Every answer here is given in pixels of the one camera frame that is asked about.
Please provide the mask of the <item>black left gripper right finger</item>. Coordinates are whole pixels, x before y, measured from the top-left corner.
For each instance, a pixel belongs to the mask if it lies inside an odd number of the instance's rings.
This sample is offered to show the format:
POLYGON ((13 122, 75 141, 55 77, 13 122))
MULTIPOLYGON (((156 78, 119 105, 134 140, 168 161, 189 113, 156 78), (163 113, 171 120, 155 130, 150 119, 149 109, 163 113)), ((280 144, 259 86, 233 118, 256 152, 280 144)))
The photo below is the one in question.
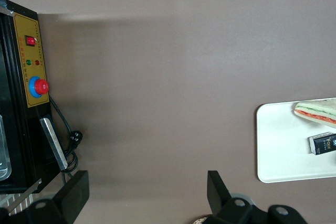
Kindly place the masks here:
POLYGON ((271 205, 263 211, 248 200, 233 197, 228 191, 218 171, 207 172, 207 200, 212 214, 207 223, 306 223, 294 208, 285 205, 271 205))

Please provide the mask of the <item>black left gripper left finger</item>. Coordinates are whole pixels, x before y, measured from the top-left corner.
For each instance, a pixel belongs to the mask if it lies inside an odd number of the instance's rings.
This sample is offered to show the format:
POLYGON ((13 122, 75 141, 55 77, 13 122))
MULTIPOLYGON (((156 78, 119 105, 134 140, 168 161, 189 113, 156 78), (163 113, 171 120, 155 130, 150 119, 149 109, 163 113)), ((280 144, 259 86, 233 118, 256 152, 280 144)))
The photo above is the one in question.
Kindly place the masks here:
POLYGON ((89 199, 89 173, 77 171, 51 199, 33 202, 10 215, 1 208, 1 223, 74 223, 89 199))

